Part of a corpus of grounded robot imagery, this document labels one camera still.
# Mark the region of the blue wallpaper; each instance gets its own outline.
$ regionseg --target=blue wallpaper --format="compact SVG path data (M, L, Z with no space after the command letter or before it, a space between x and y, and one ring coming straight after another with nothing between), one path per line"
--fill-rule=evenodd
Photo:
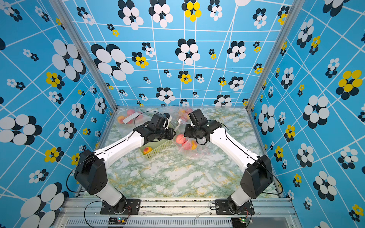
M365 227L364 13L306 0L250 110L303 227Z
M62 1L120 106L244 106L293 0Z
M0 9L0 227L50 227L112 111L48 1Z

